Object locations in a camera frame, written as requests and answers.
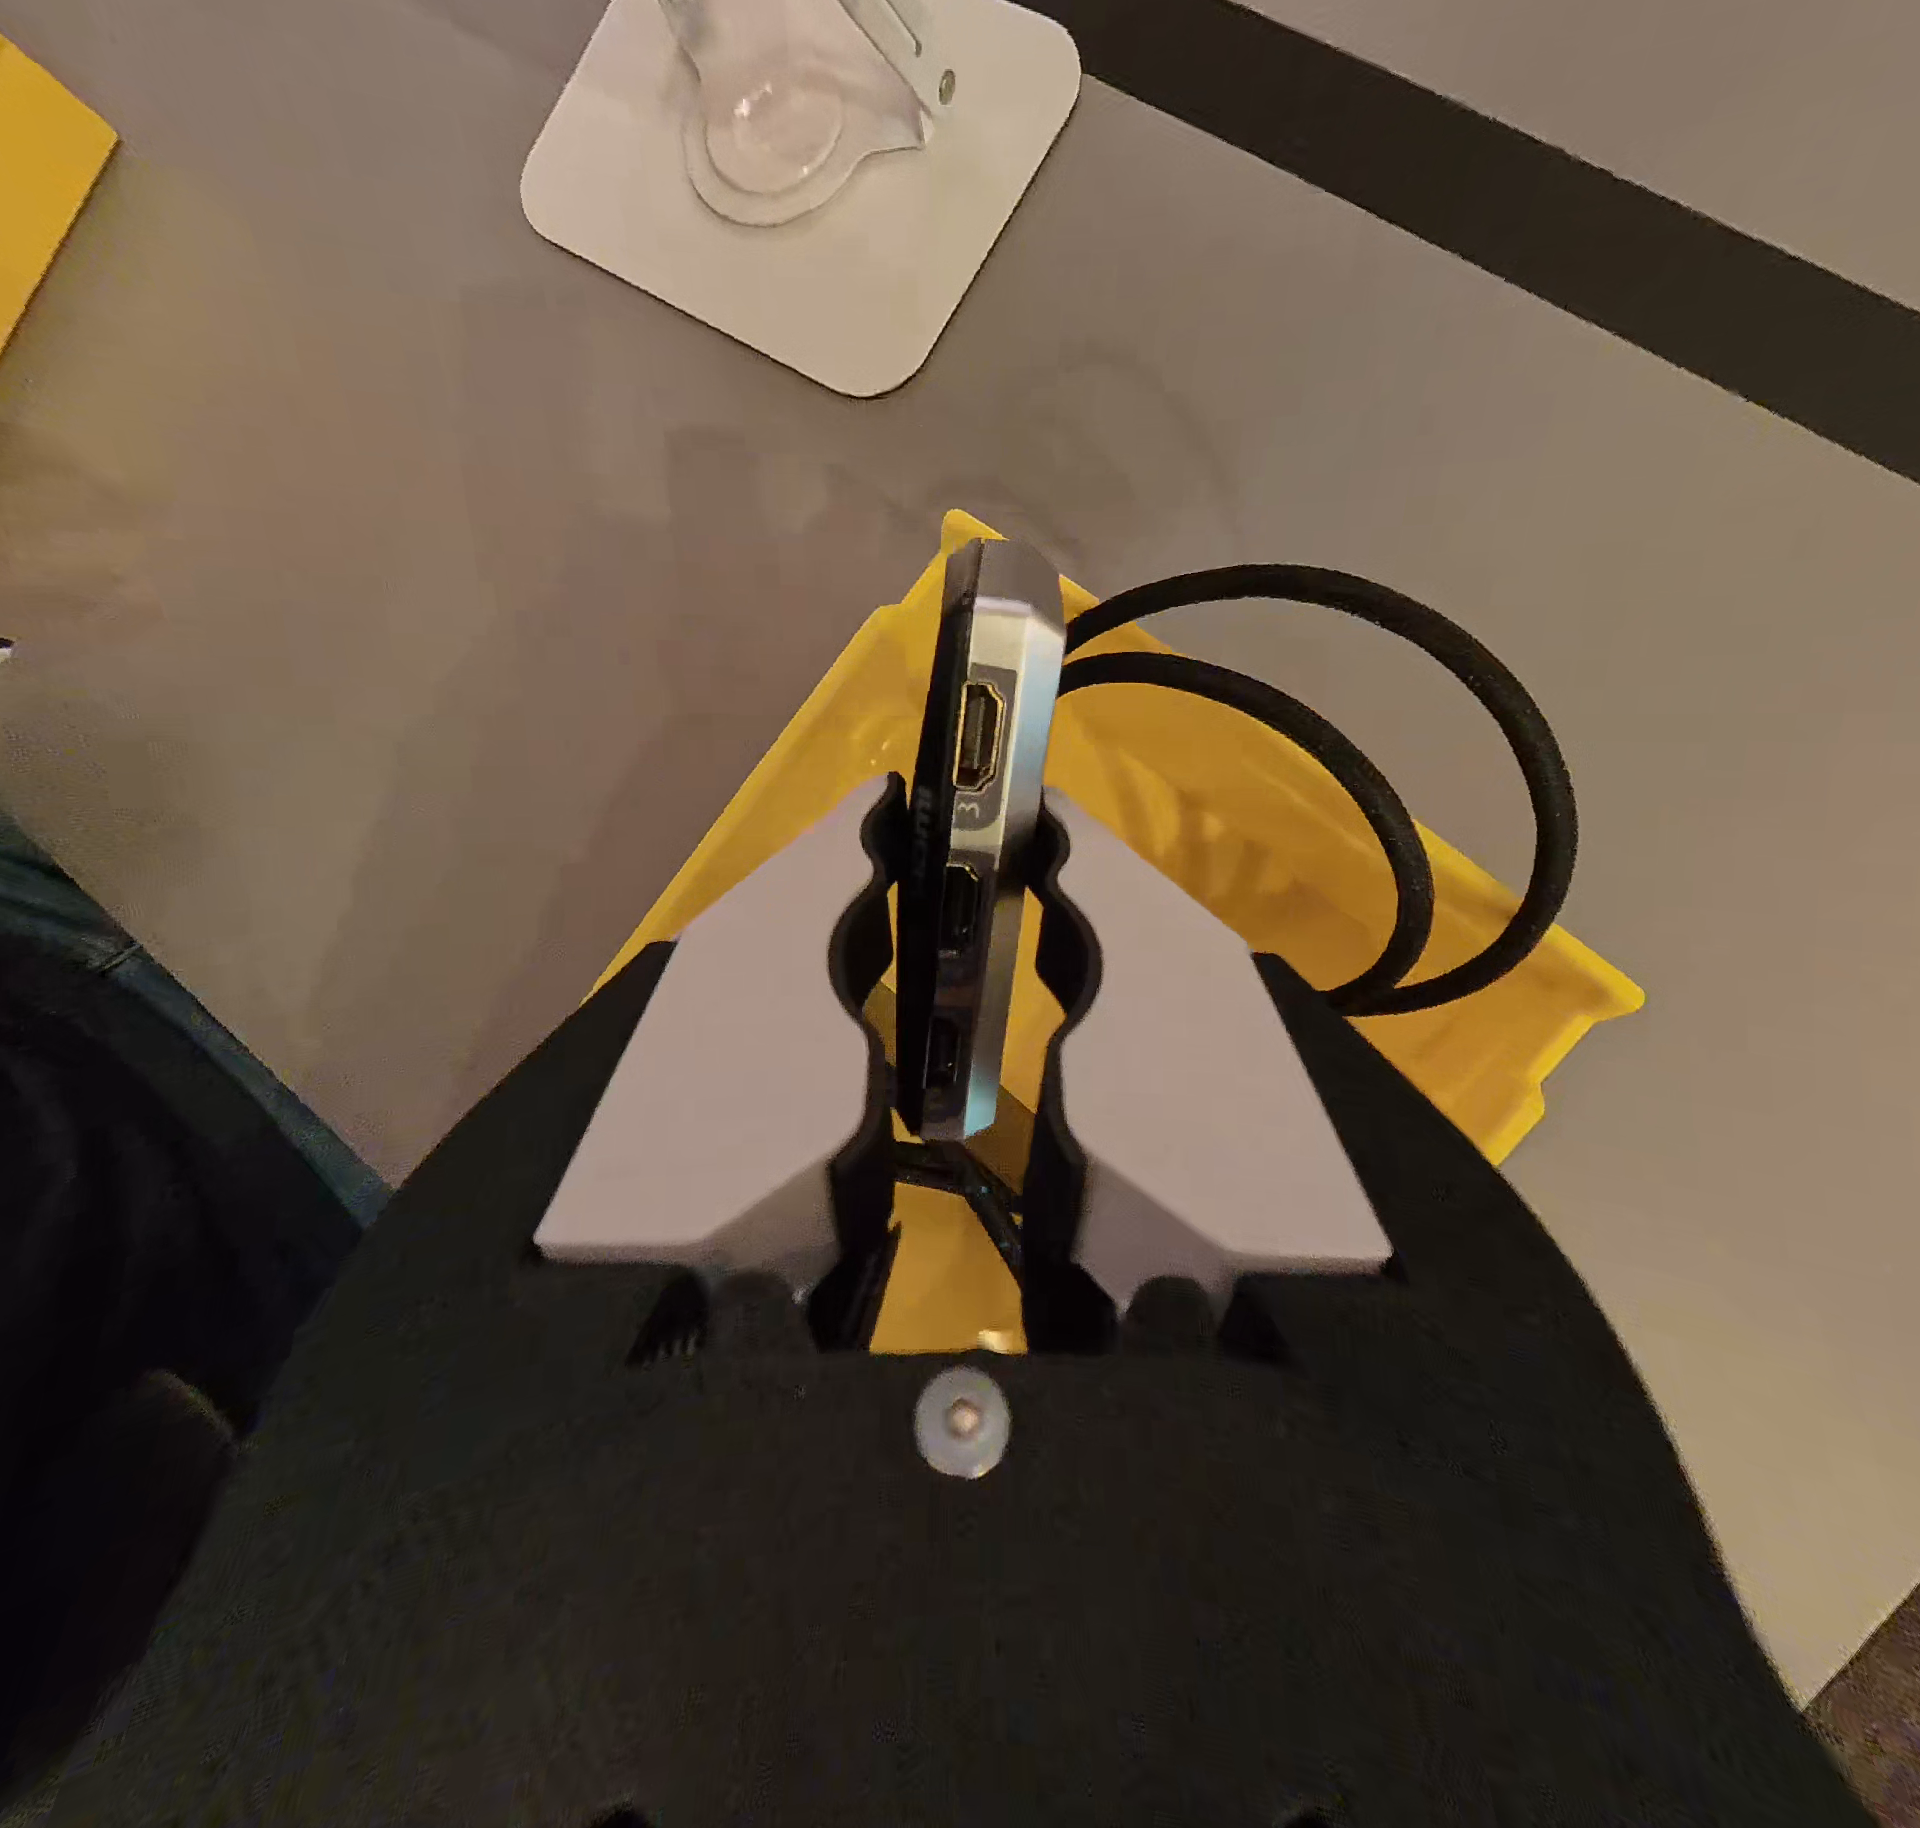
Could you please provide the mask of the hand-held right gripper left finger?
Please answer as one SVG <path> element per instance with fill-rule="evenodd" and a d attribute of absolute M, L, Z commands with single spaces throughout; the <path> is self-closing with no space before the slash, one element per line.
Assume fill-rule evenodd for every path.
<path fill-rule="evenodd" d="M 865 999 L 893 960 L 897 803 L 839 803 L 664 958 L 536 1228 L 553 1265 L 664 1265 L 800 1302 L 890 1259 L 889 1068 Z"/>

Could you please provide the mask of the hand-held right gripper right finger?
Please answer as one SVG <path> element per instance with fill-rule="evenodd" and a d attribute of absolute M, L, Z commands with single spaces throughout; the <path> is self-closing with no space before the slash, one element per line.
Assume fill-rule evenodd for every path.
<path fill-rule="evenodd" d="M 1153 1283 L 1374 1278 L 1393 1246 L 1243 938 L 1103 822 L 1043 812 L 1037 978 L 1063 1019 L 1028 1144 L 1028 1321 Z"/>

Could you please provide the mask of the person's blue jeans leg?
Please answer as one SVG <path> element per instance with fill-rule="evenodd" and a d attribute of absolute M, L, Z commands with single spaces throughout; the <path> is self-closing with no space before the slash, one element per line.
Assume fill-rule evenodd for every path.
<path fill-rule="evenodd" d="M 392 1190 L 383 1177 L 11 812 L 2 814 L 2 932 L 9 950 L 40 952 L 73 968 L 92 992 L 118 996 L 125 1013 L 166 1025 L 208 1069 L 227 1077 L 279 1128 L 362 1228 L 387 1207 Z"/>

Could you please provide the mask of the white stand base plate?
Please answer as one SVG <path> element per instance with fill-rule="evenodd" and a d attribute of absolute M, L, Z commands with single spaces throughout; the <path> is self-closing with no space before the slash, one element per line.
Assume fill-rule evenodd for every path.
<path fill-rule="evenodd" d="M 520 175 L 559 250 L 852 402 L 928 361 L 1079 97 L 1007 0 L 611 0 Z"/>

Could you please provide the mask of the grey adapter with braided cable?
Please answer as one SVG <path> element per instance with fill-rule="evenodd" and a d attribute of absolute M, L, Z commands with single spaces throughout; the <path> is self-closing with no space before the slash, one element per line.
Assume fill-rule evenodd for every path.
<path fill-rule="evenodd" d="M 1194 658 L 1084 648 L 1146 615 L 1213 601 L 1290 601 L 1362 620 L 1460 681 L 1505 741 L 1532 811 L 1532 861 L 1517 910 L 1456 966 L 1412 980 L 1436 917 L 1436 874 L 1385 779 L 1335 726 L 1284 691 Z M 1321 999 L 1343 1019 L 1463 1000 L 1520 966 L 1558 921 L 1575 874 L 1577 812 L 1559 741 L 1523 683 L 1468 631 L 1421 601 L 1332 568 L 1206 568 L 1138 586 L 1064 617 L 1061 577 L 1032 546 L 972 541 L 946 555 L 926 709 L 890 824 L 897 890 L 893 1105 L 934 1152 L 993 1120 L 1022 900 L 1064 847 L 1043 827 L 1043 762 L 1063 693 L 1166 691 L 1236 711 L 1286 738 L 1348 795 L 1394 888 L 1375 960 Z"/>

